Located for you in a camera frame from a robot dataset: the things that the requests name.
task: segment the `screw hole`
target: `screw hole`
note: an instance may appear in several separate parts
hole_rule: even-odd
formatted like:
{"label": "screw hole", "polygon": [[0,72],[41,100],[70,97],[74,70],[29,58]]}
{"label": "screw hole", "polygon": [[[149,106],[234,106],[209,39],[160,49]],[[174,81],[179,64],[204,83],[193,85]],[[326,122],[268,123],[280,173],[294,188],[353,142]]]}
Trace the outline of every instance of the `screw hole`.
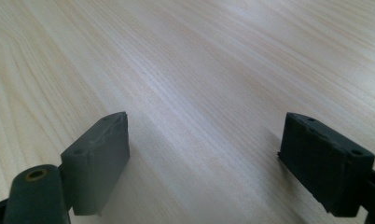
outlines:
{"label": "screw hole", "polygon": [[74,151],[74,154],[75,154],[75,155],[80,155],[80,154],[82,154],[82,153],[83,153],[83,150],[82,150],[82,149],[77,149],[77,150]]}
{"label": "screw hole", "polygon": [[361,151],[358,151],[358,150],[352,150],[352,152],[356,156],[362,156],[362,154],[363,154]]}
{"label": "screw hole", "polygon": [[43,178],[47,174],[48,174],[48,170],[46,169],[34,170],[25,176],[25,180],[29,182],[36,181],[38,179]]}

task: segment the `wood grain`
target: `wood grain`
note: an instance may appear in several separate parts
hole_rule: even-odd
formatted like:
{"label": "wood grain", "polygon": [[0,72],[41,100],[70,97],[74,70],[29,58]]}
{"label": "wood grain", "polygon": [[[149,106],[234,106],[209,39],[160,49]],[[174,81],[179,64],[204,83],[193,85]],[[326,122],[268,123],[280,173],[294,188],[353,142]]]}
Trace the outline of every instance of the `wood grain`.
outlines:
{"label": "wood grain", "polygon": [[375,153],[375,1],[0,1],[0,201],[118,111],[131,160],[73,223],[363,223],[276,152],[293,111]]}

